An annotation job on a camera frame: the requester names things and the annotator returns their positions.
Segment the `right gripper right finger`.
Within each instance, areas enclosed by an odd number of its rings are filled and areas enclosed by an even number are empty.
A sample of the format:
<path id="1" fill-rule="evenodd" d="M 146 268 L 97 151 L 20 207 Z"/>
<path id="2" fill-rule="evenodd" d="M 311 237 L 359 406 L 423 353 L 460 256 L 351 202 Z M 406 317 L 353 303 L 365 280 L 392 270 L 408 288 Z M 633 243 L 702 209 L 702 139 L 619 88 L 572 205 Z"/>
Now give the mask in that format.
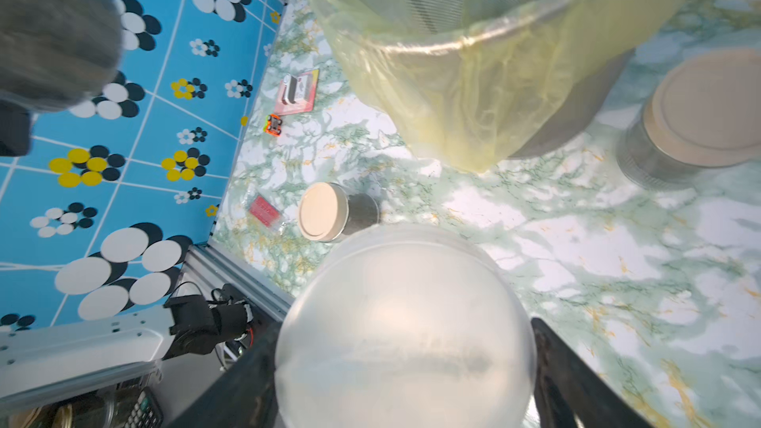
<path id="1" fill-rule="evenodd" d="M 537 351 L 534 401 L 542 428 L 651 426 L 542 319 L 533 318 L 531 327 Z"/>

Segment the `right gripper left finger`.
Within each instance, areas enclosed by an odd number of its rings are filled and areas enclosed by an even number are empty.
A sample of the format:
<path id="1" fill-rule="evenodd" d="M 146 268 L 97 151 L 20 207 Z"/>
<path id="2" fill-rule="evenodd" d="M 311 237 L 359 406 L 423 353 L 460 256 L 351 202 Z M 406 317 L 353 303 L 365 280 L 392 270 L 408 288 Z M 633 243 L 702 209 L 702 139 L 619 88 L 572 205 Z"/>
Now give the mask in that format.
<path id="1" fill-rule="evenodd" d="M 271 324 L 232 367 L 170 425 L 273 427 L 279 415 L 275 395 L 275 348 L 281 324 Z"/>

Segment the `clear plastic tea jar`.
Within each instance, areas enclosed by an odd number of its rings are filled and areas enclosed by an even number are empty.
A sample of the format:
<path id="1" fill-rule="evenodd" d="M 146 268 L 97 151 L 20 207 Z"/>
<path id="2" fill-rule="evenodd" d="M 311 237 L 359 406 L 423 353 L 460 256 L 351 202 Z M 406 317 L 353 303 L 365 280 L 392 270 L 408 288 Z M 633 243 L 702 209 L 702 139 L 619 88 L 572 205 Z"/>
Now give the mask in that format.
<path id="1" fill-rule="evenodd" d="M 114 0 L 1 0 L 1 98 L 43 112 L 95 97 L 115 77 Z"/>

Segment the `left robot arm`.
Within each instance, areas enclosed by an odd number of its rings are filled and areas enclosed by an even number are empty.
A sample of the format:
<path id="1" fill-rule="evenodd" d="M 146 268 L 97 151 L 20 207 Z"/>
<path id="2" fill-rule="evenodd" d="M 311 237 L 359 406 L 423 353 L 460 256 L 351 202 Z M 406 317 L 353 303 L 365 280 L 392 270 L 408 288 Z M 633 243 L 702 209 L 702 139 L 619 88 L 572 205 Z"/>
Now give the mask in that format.
<path id="1" fill-rule="evenodd" d="M 76 396 L 152 372 L 159 362 L 207 355 L 248 334 L 254 311 L 224 285 L 218 299 L 201 294 L 161 306 L 67 326 L 1 335 L 1 409 L 11 412 Z"/>

